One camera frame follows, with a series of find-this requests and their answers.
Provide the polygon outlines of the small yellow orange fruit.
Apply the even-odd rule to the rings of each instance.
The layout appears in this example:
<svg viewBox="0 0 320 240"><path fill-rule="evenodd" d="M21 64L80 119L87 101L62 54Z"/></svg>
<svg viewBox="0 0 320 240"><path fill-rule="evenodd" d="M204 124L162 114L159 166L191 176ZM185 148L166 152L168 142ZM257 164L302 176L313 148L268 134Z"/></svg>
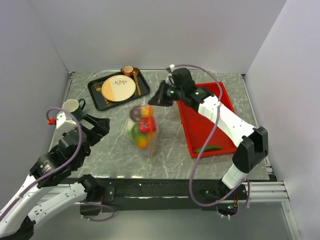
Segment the small yellow orange fruit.
<svg viewBox="0 0 320 240"><path fill-rule="evenodd" d="M140 109L142 118L152 118L154 116L154 108L151 105L144 105Z"/></svg>

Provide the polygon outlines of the dark red apple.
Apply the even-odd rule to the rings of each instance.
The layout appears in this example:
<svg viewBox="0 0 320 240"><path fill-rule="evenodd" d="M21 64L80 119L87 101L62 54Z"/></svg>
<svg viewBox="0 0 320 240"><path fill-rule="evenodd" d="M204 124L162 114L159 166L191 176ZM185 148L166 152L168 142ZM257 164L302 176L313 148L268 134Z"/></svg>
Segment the dark red apple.
<svg viewBox="0 0 320 240"><path fill-rule="evenodd" d="M134 106L129 112L129 117L133 122L139 123L142 119L141 106Z"/></svg>

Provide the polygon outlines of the clear zip top bag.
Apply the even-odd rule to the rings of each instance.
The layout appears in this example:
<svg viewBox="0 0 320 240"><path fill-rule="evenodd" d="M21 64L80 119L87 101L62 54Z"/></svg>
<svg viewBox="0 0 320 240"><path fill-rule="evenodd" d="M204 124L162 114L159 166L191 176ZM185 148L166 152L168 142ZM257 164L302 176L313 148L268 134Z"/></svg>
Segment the clear zip top bag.
<svg viewBox="0 0 320 240"><path fill-rule="evenodd" d="M135 105L129 111L126 131L135 146L152 156L156 146L158 123L151 105Z"/></svg>

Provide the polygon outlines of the red bell pepper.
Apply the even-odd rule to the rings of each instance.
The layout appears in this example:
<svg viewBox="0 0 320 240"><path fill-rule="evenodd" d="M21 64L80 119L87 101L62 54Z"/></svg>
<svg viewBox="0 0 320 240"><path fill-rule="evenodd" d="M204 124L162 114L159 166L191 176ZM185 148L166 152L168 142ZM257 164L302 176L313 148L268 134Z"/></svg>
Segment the red bell pepper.
<svg viewBox="0 0 320 240"><path fill-rule="evenodd" d="M140 122L139 122L139 131L142 134L149 134L149 133L154 133L156 132L157 127L156 127L156 122L155 119L153 117L151 118L143 118Z"/></svg>

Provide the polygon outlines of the green orange mango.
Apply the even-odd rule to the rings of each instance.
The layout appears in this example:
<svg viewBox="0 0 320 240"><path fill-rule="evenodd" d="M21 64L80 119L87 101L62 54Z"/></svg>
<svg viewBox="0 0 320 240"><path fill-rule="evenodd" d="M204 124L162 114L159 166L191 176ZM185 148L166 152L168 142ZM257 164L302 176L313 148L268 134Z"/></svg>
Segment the green orange mango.
<svg viewBox="0 0 320 240"><path fill-rule="evenodd" d="M138 123L134 124L131 128L131 136L138 148L145 149L148 147L149 137L140 131L140 125Z"/></svg>

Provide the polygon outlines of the white cauliflower with leaves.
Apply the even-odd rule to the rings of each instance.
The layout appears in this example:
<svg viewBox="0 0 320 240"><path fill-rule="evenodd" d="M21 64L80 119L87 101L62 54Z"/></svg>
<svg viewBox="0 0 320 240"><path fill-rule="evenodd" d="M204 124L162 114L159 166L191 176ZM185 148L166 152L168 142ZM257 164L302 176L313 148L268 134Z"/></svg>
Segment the white cauliflower with leaves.
<svg viewBox="0 0 320 240"><path fill-rule="evenodd" d="M126 131L128 134L131 134L132 128L135 125L135 122L131 121L130 119L126 123Z"/></svg>

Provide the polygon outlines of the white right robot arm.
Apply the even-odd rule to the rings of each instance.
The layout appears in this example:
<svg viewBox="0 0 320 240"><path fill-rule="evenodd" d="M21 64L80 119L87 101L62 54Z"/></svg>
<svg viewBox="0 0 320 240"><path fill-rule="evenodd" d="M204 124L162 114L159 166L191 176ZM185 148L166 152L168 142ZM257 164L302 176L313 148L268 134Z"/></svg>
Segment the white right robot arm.
<svg viewBox="0 0 320 240"><path fill-rule="evenodd" d="M227 108L222 102L222 93L218 96L206 87L197 87L187 64L171 64L168 76L163 80L149 105L170 107L174 102L183 104L199 115L207 118L225 133L236 151L232 165L222 177L219 195L224 199L232 198L237 187L249 172L269 154L268 131L260 126L247 123Z"/></svg>

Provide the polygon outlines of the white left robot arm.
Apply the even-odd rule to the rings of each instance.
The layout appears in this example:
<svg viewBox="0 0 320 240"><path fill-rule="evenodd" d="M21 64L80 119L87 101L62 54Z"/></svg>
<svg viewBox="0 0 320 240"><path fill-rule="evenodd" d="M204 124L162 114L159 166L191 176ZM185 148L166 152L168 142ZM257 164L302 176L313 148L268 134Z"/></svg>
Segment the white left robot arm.
<svg viewBox="0 0 320 240"><path fill-rule="evenodd" d="M88 129L81 126L64 133L58 144L41 155L32 166L17 194L0 211L0 238L2 240L29 240L35 228L81 201L96 200L103 191L98 181L85 174L66 191L44 203L39 201L63 180L82 167L85 158L110 131L109 118L97 118L86 114L83 118L92 124Z"/></svg>

